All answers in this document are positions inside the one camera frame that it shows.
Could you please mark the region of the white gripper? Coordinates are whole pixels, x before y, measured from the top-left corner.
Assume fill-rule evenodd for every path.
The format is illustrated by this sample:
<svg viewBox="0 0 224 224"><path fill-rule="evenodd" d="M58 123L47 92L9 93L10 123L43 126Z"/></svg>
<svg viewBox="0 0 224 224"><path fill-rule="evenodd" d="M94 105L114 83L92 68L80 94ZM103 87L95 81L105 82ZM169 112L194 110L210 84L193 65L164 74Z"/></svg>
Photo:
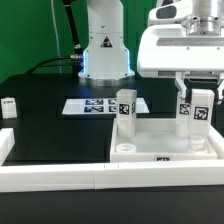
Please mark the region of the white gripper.
<svg viewBox="0 0 224 224"><path fill-rule="evenodd" d="M187 36L180 24L148 27L140 41L137 70L143 77L158 72L176 72L175 86L180 98L190 103L192 91L184 83L185 73L224 72L224 37ZM224 73L217 80L217 104L224 100Z"/></svg>

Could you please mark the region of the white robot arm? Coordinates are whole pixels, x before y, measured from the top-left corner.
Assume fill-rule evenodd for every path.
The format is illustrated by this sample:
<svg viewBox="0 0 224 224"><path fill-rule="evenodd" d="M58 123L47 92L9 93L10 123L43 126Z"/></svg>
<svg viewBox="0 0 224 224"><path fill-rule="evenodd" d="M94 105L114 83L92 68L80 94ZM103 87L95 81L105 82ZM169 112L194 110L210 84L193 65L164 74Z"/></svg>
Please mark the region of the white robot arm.
<svg viewBox="0 0 224 224"><path fill-rule="evenodd" d="M119 0L87 0L89 43L81 76L88 81L103 83L134 74L123 43L121 8ZM216 80L216 97L222 101L224 0L157 0L140 39L137 72L174 78L183 96L186 78Z"/></svg>

